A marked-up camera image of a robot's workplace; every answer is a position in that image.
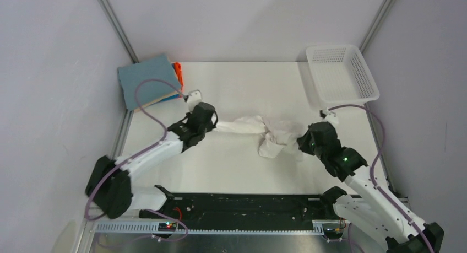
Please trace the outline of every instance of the white plastic basket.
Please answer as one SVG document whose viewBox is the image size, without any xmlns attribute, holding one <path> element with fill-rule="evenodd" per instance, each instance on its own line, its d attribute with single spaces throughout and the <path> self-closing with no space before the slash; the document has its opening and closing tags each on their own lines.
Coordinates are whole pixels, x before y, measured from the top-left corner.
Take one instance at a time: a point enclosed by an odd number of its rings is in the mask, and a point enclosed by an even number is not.
<svg viewBox="0 0 467 253">
<path fill-rule="evenodd" d="M 310 46 L 306 55 L 322 106 L 363 104 L 379 98 L 373 76 L 356 46 Z"/>
</svg>

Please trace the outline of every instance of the crumpled cloth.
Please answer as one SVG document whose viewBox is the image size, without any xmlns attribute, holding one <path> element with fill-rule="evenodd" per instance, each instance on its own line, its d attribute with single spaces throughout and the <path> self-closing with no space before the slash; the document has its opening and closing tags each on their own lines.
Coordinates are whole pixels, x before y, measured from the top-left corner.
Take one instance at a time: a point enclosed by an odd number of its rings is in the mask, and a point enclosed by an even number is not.
<svg viewBox="0 0 467 253">
<path fill-rule="evenodd" d="M 219 121 L 213 131 L 224 133 L 262 134 L 264 141 L 258 148 L 261 157 L 275 158 L 281 151 L 303 160 L 297 138 L 301 137 L 301 125 L 291 121 L 269 120 L 261 116 L 246 116 L 233 122 Z"/>
</svg>

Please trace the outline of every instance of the gray wall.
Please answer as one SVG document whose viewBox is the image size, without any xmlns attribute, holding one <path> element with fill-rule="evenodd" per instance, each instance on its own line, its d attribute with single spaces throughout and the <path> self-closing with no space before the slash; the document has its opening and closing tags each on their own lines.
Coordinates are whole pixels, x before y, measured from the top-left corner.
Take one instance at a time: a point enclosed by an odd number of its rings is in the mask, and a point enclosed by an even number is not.
<svg viewBox="0 0 467 253">
<path fill-rule="evenodd" d="M 305 47 L 359 45 L 383 0 L 110 0 L 140 58 L 306 61 Z"/>
<path fill-rule="evenodd" d="M 397 0 L 365 54 L 381 92 L 384 158 L 414 211 L 465 252 L 467 0 Z"/>
<path fill-rule="evenodd" d="M 0 0 L 0 24 L 0 252 L 50 252 L 81 224 L 130 60 L 97 0 Z"/>
</svg>

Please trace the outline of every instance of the blue folded towel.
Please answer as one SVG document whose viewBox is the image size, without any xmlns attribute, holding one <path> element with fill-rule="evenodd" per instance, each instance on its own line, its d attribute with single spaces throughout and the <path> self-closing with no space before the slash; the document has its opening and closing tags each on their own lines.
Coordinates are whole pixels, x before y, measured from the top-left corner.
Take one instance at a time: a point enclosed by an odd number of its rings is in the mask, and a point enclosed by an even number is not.
<svg viewBox="0 0 467 253">
<path fill-rule="evenodd" d="M 158 78 L 165 80 L 180 90 L 177 75 L 165 54 L 141 63 L 118 68 L 118 81 L 123 88 L 123 96 L 128 110 L 135 110 L 138 105 L 134 99 L 136 87 L 144 80 Z M 138 99 L 141 105 L 148 105 L 159 99 L 173 95 L 174 90 L 160 82 L 148 82 L 141 86 Z"/>
</svg>

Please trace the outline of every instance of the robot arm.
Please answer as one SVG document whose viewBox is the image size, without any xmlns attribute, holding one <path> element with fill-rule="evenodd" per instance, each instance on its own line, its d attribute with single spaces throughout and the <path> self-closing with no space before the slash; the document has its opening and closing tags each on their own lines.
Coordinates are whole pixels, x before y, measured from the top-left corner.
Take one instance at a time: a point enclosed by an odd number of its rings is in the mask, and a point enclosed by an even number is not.
<svg viewBox="0 0 467 253">
<path fill-rule="evenodd" d="M 102 184 L 93 199 L 110 219 L 121 216 L 129 209 L 159 210 L 167 200 L 168 192 L 161 186 L 134 187 L 132 182 L 149 168 L 196 146 L 207 132 L 215 128 L 217 113 L 212 105 L 201 102 L 198 90 L 190 93 L 186 102 L 191 112 L 168 127 L 164 140 L 154 142 L 127 157 L 111 160 L 104 156 L 97 160 L 85 190 L 88 196 L 91 196 L 104 175 L 124 163 Z"/>
<path fill-rule="evenodd" d="M 334 187 L 321 196 L 329 210 L 354 223 L 388 249 L 387 252 L 429 252 L 415 225 L 421 228 L 435 252 L 439 251 L 444 235 L 441 227 L 436 223 L 427 224 L 388 188 L 373 185 L 367 162 L 354 149 L 341 146 L 336 130 L 329 122 L 310 125 L 307 133 L 297 142 L 301 151 L 316 155 L 330 175 L 346 183 L 365 201 L 357 202 L 341 188 Z M 382 194 L 379 187 L 389 198 Z M 403 208 L 412 220 L 408 221 L 392 202 Z"/>
</svg>

